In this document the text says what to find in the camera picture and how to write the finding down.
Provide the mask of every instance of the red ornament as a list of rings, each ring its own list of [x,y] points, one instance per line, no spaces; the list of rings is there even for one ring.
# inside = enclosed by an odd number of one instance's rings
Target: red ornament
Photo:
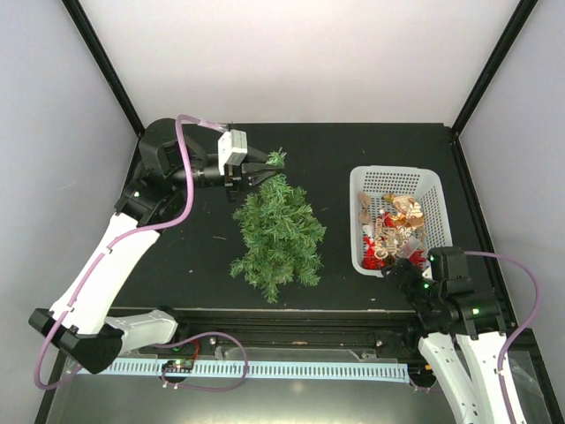
[[[378,258],[364,258],[361,262],[361,267],[364,269],[383,269],[385,266],[385,262],[378,259]]]
[[[385,212],[382,216],[382,224],[385,227],[395,228],[395,222],[390,218],[390,212]]]
[[[385,266],[385,262],[375,258],[374,256],[374,241],[371,241],[367,236],[363,237],[363,241],[367,244],[367,250],[365,251],[365,258],[361,262],[361,267],[364,269],[382,269]]]
[[[420,269],[423,269],[424,264],[426,263],[426,258],[422,257],[423,250],[417,250],[414,252],[408,260],[412,262],[414,265],[418,265]]]

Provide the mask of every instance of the basket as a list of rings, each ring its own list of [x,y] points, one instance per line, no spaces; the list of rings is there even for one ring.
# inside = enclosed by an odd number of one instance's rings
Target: basket
[[[426,232],[424,253],[434,247],[452,246],[448,211],[438,174],[419,168],[358,166],[350,174],[351,260],[357,272],[366,276],[382,276],[379,270],[361,267],[365,255],[363,224],[358,220],[361,212],[358,196],[361,192],[371,197],[369,212],[372,217],[376,217],[381,209],[396,213],[394,206],[381,198],[384,194],[414,196],[426,215],[426,223],[422,227]]]

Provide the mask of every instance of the black tabletop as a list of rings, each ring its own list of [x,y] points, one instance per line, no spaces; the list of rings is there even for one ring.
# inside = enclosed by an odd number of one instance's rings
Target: black tabletop
[[[300,309],[405,311],[410,307],[393,286],[362,276],[351,265],[350,172],[361,165],[410,166],[435,171],[441,179],[454,246],[478,250],[478,239],[443,125],[414,124],[249,124],[251,146],[287,152],[285,173],[307,190],[314,214],[327,227],[320,246],[323,269],[316,287],[288,284],[276,305],[242,277],[230,276],[230,263],[245,245],[221,188],[196,191],[192,213],[166,230],[133,270],[115,307],[204,309]],[[217,133],[191,126],[191,135],[215,150]],[[471,259],[476,284],[490,286],[484,262]]]

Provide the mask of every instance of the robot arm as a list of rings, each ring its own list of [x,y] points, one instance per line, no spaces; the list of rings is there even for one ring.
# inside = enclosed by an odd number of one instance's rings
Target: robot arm
[[[231,201],[237,193],[254,187],[282,171],[265,163],[267,155],[247,146],[244,132],[225,132],[218,154],[208,155],[187,138],[192,157],[190,172],[197,187],[223,186]],[[160,310],[128,317],[108,317],[108,311],[136,263],[157,241],[159,231],[147,230],[117,237],[140,226],[167,222],[185,205],[185,170],[179,153],[175,121],[161,119],[147,128],[139,141],[141,162],[116,204],[116,213],[102,241],[65,294],[48,309],[35,309],[29,323],[45,337],[62,319],[51,343],[92,374],[108,367],[121,353],[170,341],[177,329],[172,316]],[[91,269],[78,297],[73,293]]]
[[[500,305],[491,290],[481,291],[471,281],[460,248],[431,249],[428,259],[431,280],[424,279],[419,267],[404,259],[385,271],[387,280],[403,291],[418,313],[418,349],[432,366],[456,422],[510,423],[497,364],[506,342]],[[515,421],[525,424],[506,355],[501,372]]]

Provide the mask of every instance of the artificial christmas tree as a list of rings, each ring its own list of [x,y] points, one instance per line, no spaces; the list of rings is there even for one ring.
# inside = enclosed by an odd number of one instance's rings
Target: artificial christmas tree
[[[267,163],[283,165],[284,156],[273,152]],[[305,194],[303,188],[291,187],[286,176],[279,174],[264,182],[257,193],[248,194],[234,214],[249,251],[231,264],[231,276],[245,273],[245,280],[260,288],[269,303],[276,303],[279,284],[294,277],[306,286],[320,281],[316,248],[326,227],[313,215]]]

